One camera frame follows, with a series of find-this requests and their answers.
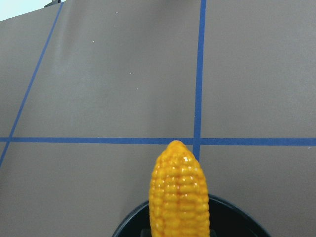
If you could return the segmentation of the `yellow toy corn cob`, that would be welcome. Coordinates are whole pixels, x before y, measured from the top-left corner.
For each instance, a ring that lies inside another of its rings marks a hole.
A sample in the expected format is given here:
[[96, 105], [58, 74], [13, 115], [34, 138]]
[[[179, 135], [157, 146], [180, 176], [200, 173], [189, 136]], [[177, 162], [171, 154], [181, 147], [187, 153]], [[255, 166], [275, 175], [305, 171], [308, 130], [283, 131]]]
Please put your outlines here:
[[159, 155], [149, 188], [154, 237], [210, 236], [206, 177], [193, 153], [178, 140]]

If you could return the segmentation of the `dark blue saucepan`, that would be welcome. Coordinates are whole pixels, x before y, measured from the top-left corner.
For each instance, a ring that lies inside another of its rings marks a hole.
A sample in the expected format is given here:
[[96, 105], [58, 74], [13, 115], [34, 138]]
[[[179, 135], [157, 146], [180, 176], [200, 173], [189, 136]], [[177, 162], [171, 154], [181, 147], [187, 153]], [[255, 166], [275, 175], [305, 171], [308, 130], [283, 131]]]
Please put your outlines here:
[[[212, 237], [269, 237], [251, 216], [234, 204], [209, 195], [210, 235]], [[114, 237], [150, 237], [149, 202], [133, 209], [118, 225]]]

